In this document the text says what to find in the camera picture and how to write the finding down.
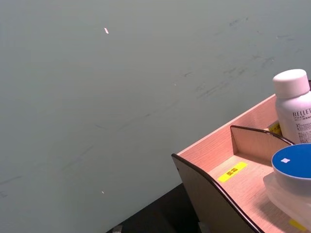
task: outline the bottle label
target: bottle label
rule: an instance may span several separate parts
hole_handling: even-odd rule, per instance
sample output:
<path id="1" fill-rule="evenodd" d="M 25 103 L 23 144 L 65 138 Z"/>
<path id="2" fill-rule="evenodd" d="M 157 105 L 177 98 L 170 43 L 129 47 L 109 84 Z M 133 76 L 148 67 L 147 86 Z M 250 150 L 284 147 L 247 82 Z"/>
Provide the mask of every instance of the bottle label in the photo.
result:
<path id="1" fill-rule="evenodd" d="M 301 143 L 311 142 L 311 108 L 293 112 L 296 129 Z"/>

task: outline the white speck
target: white speck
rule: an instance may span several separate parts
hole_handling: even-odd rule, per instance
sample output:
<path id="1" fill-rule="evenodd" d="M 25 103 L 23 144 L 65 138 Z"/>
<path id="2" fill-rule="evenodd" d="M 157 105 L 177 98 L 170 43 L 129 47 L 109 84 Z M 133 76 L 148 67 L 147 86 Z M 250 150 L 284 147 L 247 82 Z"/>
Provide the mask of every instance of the white speck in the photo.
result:
<path id="1" fill-rule="evenodd" d="M 284 162 L 284 163 L 288 163 L 290 161 L 290 159 L 287 159 L 287 158 L 284 158 L 281 160 L 281 162 Z"/>

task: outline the plastic container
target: plastic container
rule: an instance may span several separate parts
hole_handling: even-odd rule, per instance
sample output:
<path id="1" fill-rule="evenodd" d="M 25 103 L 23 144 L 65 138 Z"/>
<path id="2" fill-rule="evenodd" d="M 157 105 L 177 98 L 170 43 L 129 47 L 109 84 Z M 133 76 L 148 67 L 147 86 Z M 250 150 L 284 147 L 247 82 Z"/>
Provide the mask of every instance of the plastic container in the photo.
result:
<path id="1" fill-rule="evenodd" d="M 311 143 L 311 92 L 307 74 L 292 69 L 273 78 L 282 134 L 294 143 Z"/>
<path id="2" fill-rule="evenodd" d="M 289 217 L 311 231 L 311 197 L 284 189 L 272 172 L 263 178 L 269 200 Z"/>
<path id="3" fill-rule="evenodd" d="M 311 144 L 297 144 L 279 150 L 272 167 L 280 186 L 289 192 L 311 197 Z"/>

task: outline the clear plastic box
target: clear plastic box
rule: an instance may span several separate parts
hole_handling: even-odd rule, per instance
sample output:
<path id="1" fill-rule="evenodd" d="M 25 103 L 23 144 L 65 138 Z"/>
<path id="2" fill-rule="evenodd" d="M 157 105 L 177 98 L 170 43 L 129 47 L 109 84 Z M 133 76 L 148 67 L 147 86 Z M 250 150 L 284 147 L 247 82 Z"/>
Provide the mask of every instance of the clear plastic box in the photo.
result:
<path id="1" fill-rule="evenodd" d="M 300 196 L 284 189 L 274 172 L 263 178 L 270 201 L 288 216 L 311 231 L 311 196 Z"/>

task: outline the yellow label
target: yellow label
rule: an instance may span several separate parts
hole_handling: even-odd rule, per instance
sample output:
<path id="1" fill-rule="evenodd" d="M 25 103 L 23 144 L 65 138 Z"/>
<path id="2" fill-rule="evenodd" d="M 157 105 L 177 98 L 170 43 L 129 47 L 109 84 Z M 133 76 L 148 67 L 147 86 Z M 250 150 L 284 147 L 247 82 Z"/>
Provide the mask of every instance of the yellow label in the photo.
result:
<path id="1" fill-rule="evenodd" d="M 226 182 L 227 180 L 229 180 L 231 177 L 235 176 L 236 174 L 239 173 L 239 171 L 241 171 L 243 168 L 245 168 L 247 166 L 246 163 L 244 162 L 239 162 L 238 164 L 236 164 L 233 168 L 231 168 L 230 170 L 228 170 L 225 174 L 221 175 L 218 180 L 220 182 Z"/>
<path id="2" fill-rule="evenodd" d="M 268 129 L 270 132 L 282 135 L 281 127 L 278 121 L 270 125 Z"/>
<path id="3" fill-rule="evenodd" d="M 290 220 L 290 224 L 296 228 L 298 228 L 299 230 L 305 232 L 307 230 L 307 228 L 305 228 L 304 226 L 300 225 L 298 222 L 296 222 L 295 220 L 291 219 Z"/>

